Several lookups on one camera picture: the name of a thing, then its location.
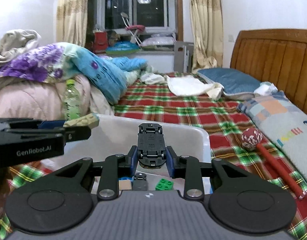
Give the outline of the white patterned pillow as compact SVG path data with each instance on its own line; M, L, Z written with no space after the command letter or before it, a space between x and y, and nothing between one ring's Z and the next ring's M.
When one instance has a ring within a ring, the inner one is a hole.
M257 96L237 107L283 152L307 182L307 114L284 92Z

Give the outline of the wooden bed headboard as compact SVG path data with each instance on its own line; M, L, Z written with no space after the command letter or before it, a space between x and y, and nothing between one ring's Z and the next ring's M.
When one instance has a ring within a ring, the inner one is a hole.
M269 81L307 114L307 30L242 30L230 67Z

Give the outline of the white translucent plastic bin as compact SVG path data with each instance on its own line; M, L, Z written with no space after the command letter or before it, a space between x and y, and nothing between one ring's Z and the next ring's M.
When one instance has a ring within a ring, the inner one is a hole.
M46 159L43 165L55 171L83 157L103 161L110 155L128 154L132 146L137 146L137 172L146 174L148 189L153 191L161 179L170 178L166 165L158 165L159 161L166 161L168 146L178 156L211 161L209 134L201 128L109 115L98 118L99 124L89 139L67 143L64 155Z

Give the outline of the plaid bed sheet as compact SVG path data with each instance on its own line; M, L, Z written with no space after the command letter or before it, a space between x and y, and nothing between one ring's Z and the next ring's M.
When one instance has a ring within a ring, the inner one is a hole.
M248 116L237 110L239 103L225 98L214 101L207 94L177 97L165 84L145 85L136 81L117 105L109 106L109 115L202 128L210 136L211 157L224 158L283 189L288 189L264 157L241 147L239 135L255 125ZM307 191L307 182L286 155L268 139L264 141L270 154ZM7 188L3 190L7 194L26 182L49 173L39 162L14 166L9 172L11 178L5 181ZM297 205L297 213L289 231L298 239L307 239L307 202L299 202Z

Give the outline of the blue blanket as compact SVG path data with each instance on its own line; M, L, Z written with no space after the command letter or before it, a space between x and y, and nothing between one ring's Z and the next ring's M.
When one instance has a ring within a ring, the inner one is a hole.
M83 47L68 53L77 69L104 94L106 100L116 104L128 87L126 73L143 70L148 61L140 58L97 56Z

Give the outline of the pink quilt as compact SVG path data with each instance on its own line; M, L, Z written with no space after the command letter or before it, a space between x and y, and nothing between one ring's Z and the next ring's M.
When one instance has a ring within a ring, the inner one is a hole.
M80 114L114 115L103 93L83 75L74 77L80 94ZM0 118L33 118L41 120L64 119L66 83L41 83L0 78Z

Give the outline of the green tea bottle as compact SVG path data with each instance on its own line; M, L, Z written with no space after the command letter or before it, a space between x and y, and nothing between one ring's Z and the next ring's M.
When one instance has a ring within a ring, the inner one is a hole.
M80 117L80 93L75 88L74 79L68 79L66 81L64 113L66 120L73 120Z

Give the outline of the blue pillow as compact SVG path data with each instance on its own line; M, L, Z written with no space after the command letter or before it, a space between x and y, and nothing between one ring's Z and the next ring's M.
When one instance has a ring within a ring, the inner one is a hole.
M243 101L254 98L254 90L261 83L254 77L232 68L200 69L197 74L206 83L221 84L223 96L231 100Z

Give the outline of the light wooden cube block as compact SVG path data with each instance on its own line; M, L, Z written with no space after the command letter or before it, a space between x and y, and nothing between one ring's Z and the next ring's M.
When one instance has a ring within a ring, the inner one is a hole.
M132 190L132 181L130 180L119 180L119 190L124 191L124 190Z

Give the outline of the window frame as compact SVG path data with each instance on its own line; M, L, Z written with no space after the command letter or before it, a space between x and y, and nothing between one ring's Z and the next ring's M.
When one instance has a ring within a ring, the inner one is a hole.
M179 33L179 0L94 0L95 24L100 30L126 35L121 13L130 25L145 26L146 34Z

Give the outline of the white cloth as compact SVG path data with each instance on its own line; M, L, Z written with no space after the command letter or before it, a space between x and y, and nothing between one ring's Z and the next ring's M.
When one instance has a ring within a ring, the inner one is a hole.
M203 83L191 75L183 77L165 76L169 90L175 96L200 96L207 95L213 100L218 100L224 87L220 83Z

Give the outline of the beige curtain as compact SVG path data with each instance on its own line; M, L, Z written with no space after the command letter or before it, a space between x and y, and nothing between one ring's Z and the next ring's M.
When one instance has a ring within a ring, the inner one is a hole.
M56 40L85 46L88 0L58 0Z
M223 62L223 22L220 0L190 0L194 38L192 72L216 68Z

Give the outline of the grey folding stool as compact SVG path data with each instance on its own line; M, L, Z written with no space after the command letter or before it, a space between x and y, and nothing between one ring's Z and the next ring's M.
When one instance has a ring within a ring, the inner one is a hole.
M194 44L176 41L173 47L173 70L180 73L191 73Z

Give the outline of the purple floral blanket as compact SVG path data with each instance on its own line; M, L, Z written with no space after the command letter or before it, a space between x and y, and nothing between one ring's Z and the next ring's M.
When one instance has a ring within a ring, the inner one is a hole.
M62 82L83 72L94 54L76 44L58 42L32 49L0 67L0 79L14 77L44 83Z

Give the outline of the green toy brick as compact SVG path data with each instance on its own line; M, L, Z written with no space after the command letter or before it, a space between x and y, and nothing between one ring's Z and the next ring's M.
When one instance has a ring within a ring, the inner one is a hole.
M173 182L167 179L161 179L155 186L156 191L173 190Z

